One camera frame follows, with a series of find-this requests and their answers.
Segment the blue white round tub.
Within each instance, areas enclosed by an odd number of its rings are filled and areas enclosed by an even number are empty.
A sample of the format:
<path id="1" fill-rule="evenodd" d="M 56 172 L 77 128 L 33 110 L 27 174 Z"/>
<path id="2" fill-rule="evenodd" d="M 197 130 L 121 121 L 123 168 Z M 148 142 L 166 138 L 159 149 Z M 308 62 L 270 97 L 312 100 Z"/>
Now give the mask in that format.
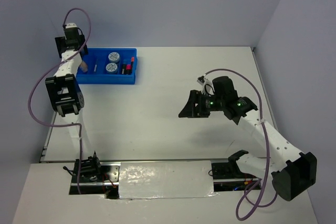
<path id="1" fill-rule="evenodd" d="M 119 63 L 121 57 L 118 52 L 111 52 L 108 54 L 108 60 L 110 63 Z"/>

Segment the orange cap highlighter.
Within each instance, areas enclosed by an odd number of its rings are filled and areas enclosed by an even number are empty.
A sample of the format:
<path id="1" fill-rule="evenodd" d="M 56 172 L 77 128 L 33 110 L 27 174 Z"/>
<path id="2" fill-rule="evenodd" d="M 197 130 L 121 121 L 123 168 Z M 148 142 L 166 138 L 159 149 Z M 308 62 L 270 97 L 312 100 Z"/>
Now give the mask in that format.
<path id="1" fill-rule="evenodd" d="M 134 65 L 135 57 L 131 58 L 131 63 L 130 63 L 130 72 L 133 71 L 133 65 Z"/>

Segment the pink cap clear tube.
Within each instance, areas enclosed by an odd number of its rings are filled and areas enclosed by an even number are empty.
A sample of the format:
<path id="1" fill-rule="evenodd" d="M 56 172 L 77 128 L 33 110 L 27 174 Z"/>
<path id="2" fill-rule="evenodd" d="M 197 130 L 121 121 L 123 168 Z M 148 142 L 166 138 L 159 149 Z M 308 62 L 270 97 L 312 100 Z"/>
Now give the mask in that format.
<path id="1" fill-rule="evenodd" d="M 86 73 L 88 71 L 88 65 L 82 61 L 79 68 L 81 69 L 82 72 Z"/>

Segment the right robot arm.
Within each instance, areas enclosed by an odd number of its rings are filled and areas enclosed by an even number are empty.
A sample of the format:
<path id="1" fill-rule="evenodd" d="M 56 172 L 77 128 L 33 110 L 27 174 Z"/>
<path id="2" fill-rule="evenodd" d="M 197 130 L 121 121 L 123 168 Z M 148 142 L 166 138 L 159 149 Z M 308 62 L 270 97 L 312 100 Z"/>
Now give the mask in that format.
<path id="1" fill-rule="evenodd" d="M 228 76 L 209 81 L 200 77 L 202 89 L 191 90 L 188 101 L 179 113 L 180 118 L 208 118 L 211 112 L 223 112 L 253 140 L 265 148 L 269 164 L 247 151 L 230 156 L 228 171 L 233 177 L 244 173 L 263 178 L 272 176 L 272 186 L 282 199 L 291 201 L 315 184 L 317 158 L 304 153 L 286 140 L 270 123 L 262 119 L 261 106 L 248 97 L 240 97 Z"/>

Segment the pink cap highlighter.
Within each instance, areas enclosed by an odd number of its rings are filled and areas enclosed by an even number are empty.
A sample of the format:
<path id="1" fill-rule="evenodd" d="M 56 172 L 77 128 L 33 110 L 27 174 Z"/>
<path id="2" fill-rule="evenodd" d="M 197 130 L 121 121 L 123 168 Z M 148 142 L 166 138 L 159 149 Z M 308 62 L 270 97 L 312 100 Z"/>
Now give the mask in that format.
<path id="1" fill-rule="evenodd" d="M 131 64 L 126 65 L 124 74 L 130 75 L 131 72 L 132 72 L 132 65 Z"/>

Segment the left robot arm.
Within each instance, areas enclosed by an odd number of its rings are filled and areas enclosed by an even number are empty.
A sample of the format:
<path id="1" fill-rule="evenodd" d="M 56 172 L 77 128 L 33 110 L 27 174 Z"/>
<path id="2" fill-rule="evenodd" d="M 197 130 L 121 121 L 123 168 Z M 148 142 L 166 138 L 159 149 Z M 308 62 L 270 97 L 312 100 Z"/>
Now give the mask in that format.
<path id="1" fill-rule="evenodd" d="M 86 38 L 75 23 L 64 24 L 63 31 L 63 36 L 55 38 L 61 64 L 52 77 L 45 79 L 45 85 L 53 110 L 63 119 L 73 145 L 79 147 L 79 158 L 71 173 L 78 181 L 95 182 L 102 177 L 103 169 L 96 153 L 87 159 L 82 156 L 90 144 L 82 118 L 85 101 L 76 79 L 82 57 L 88 54 Z"/>

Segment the blue cap highlighter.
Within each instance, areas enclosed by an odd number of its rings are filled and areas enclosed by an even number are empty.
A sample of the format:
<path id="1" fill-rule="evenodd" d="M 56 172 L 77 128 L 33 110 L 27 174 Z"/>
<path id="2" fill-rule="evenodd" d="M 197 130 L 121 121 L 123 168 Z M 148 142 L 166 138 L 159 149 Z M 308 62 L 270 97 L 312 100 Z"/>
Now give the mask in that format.
<path id="1" fill-rule="evenodd" d="M 126 66 L 127 66 L 126 64 L 122 64 L 121 74 L 124 74 Z"/>

